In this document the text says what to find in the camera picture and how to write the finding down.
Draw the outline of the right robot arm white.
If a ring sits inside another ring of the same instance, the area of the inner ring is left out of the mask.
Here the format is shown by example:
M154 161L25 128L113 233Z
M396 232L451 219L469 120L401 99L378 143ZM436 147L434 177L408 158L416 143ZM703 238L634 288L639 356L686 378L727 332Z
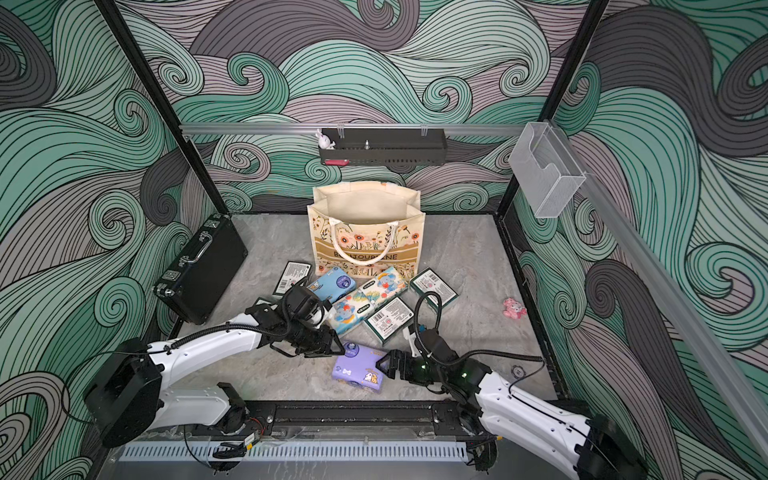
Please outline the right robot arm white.
M509 440L569 479L646 479L647 463L618 424L541 400L473 359L445 366L391 350L376 362L391 379L438 385L463 410L469 429Z

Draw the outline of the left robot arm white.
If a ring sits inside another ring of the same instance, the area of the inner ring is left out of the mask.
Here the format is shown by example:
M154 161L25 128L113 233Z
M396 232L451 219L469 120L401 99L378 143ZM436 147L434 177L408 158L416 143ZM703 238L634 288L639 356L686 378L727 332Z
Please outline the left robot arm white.
M115 448L147 431L173 426L207 426L225 435L241 432L251 415L233 385L220 382L202 390L178 390L175 385L220 360L282 341L307 358L345 352L329 326L286 320L265 304L185 337L123 342L84 393L102 446Z

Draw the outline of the purple tissue pack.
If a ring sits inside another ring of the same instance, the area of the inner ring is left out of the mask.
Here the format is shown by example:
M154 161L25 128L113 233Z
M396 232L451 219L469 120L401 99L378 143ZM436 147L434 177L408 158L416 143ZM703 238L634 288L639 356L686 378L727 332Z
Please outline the purple tissue pack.
M343 356L336 359L331 378L358 388L379 392L384 374L376 367L385 353L353 342L344 344Z

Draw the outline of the floral canvas tote bag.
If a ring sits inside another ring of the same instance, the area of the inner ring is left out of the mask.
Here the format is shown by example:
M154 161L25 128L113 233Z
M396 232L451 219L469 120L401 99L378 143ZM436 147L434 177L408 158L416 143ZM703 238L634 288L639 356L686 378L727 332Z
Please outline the floral canvas tote bag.
M417 275L426 223L420 191L376 181L316 187L307 214L317 276L333 267L355 279L390 267L406 280Z

